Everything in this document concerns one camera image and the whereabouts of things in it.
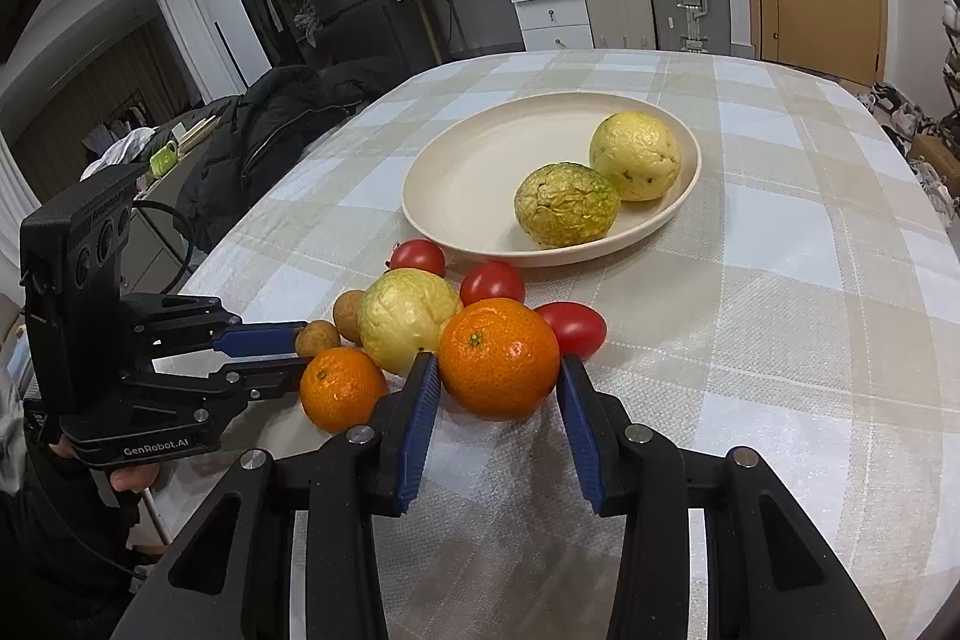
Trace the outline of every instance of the plate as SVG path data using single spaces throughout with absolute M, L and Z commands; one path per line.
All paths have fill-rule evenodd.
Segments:
M 589 166 L 589 145 L 616 112 L 649 112 L 680 145 L 680 175 L 654 201 L 624 201 L 610 232 L 594 242 L 542 249 L 520 228 L 514 194 L 534 169 Z M 616 252 L 652 234 L 680 209 L 700 176 L 700 145 L 675 116 L 646 101 L 598 92 L 517 98 L 458 122 L 421 150 L 403 180 L 403 213 L 424 237 L 474 261 L 561 266 Z

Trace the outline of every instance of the black sleeve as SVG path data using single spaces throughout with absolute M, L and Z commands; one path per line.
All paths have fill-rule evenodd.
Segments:
M 0 509 L 6 592 L 0 599 L 25 602 L 3 615 L 32 614 L 32 631 L 22 636 L 56 632 L 49 636 L 107 640 L 130 601 L 131 577 L 85 550 L 64 522 L 90 548 L 133 569 L 136 555 L 126 542 L 138 511 L 105 506 L 88 469 L 75 459 L 35 443 L 28 456 L 20 491 L 3 495 Z

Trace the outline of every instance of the metal bolt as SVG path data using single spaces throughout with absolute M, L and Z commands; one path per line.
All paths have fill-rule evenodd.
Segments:
M 365 445 L 373 439 L 373 434 L 376 434 L 373 427 L 367 426 L 365 423 L 360 424 L 360 426 L 352 426 L 347 429 L 347 442 L 352 442 L 354 445 Z
M 240 466 L 244 469 L 259 469 L 267 463 L 267 452 L 253 448 L 240 456 Z
M 623 435 L 630 442 L 642 445 L 654 438 L 654 429 L 644 426 L 642 423 L 632 423 L 626 429 L 623 429 Z
M 760 463 L 760 454 L 753 448 L 747 448 L 741 445 L 741 447 L 733 449 L 733 461 L 741 467 L 747 467 L 749 469 Z

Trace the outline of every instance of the white curtain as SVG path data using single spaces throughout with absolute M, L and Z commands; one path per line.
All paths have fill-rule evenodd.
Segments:
M 220 57 L 197 0 L 157 0 L 167 28 L 204 101 L 244 91 Z
M 37 207 L 40 201 L 27 185 L 7 140 L 0 134 L 0 293 L 21 306 L 20 223 Z

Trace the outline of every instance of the cherry tomato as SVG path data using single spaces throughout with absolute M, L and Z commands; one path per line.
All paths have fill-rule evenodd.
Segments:
M 481 299 L 513 299 L 523 304 L 523 278 L 509 263 L 490 261 L 477 266 L 460 285 L 464 307 Z
M 560 355 L 576 353 L 587 360 L 607 338 L 607 322 L 599 313 L 577 302 L 552 302 L 537 307 L 560 343 Z
M 394 253 L 387 261 L 391 269 L 422 269 L 438 277 L 446 274 L 446 259 L 443 250 L 429 239 L 409 239 L 394 248 Z

